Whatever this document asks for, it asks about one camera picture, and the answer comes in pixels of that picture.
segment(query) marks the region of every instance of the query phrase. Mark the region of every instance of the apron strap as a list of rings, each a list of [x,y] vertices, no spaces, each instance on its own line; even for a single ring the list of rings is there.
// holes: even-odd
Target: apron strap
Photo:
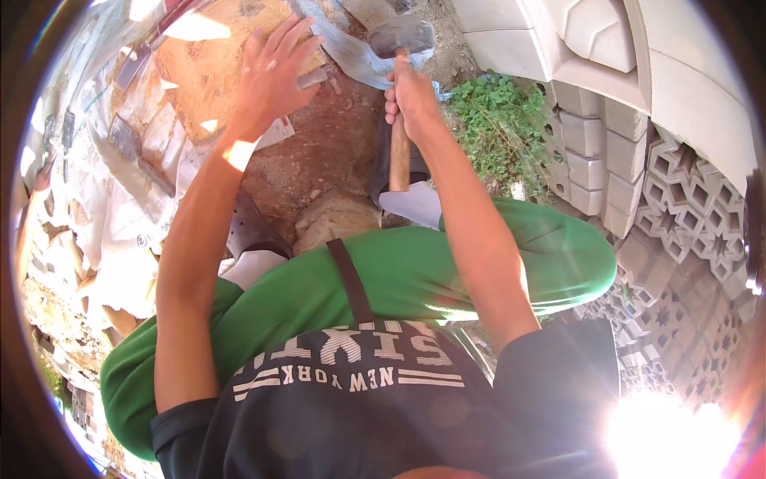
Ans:
[[[362,281],[359,280],[359,275],[351,261],[349,252],[343,245],[343,241],[340,238],[327,241],[327,249],[330,251],[332,259],[338,265],[338,271],[340,271],[340,278],[343,281],[345,295],[349,299],[354,323],[371,323],[375,321],[375,317],[372,316],[370,303],[365,294],[365,288],[362,287]]]

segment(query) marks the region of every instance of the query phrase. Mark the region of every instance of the wooden hammer handle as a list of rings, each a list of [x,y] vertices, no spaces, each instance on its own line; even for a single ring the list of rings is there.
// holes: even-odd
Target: wooden hammer handle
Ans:
[[[409,55],[407,48],[397,48],[396,56]],[[410,139],[404,131],[404,117],[397,113],[391,131],[391,169],[388,171],[388,191],[410,191]]]

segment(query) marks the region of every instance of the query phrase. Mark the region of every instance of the hammer head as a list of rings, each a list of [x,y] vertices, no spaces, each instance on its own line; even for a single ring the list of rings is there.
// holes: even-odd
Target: hammer head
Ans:
[[[380,58],[393,58],[399,48],[413,54],[434,44],[434,26],[422,15],[393,17],[370,32],[370,46]]]

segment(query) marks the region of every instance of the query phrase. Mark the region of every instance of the sock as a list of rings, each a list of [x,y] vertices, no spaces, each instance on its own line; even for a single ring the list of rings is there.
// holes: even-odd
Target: sock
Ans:
[[[273,251],[245,251],[221,277],[247,291],[271,268],[286,262],[287,258]]]
[[[378,197],[381,207],[391,213],[438,230],[441,219],[439,195],[426,182],[410,185],[410,191],[384,192]]]

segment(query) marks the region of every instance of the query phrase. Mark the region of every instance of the shoe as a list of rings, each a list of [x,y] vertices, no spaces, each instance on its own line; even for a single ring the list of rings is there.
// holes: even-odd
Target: shoe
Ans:
[[[277,233],[255,205],[253,198],[242,188],[237,191],[234,201],[234,216],[231,218],[226,248],[229,248],[235,260],[245,251],[258,250],[273,251],[287,259],[294,256],[285,238]]]
[[[378,157],[372,167],[369,195],[378,208],[381,207],[378,198],[381,193],[388,191],[388,173],[391,165],[391,131],[392,127],[385,121],[385,110],[378,121]],[[410,146],[410,184],[430,179],[428,166],[414,143]]]

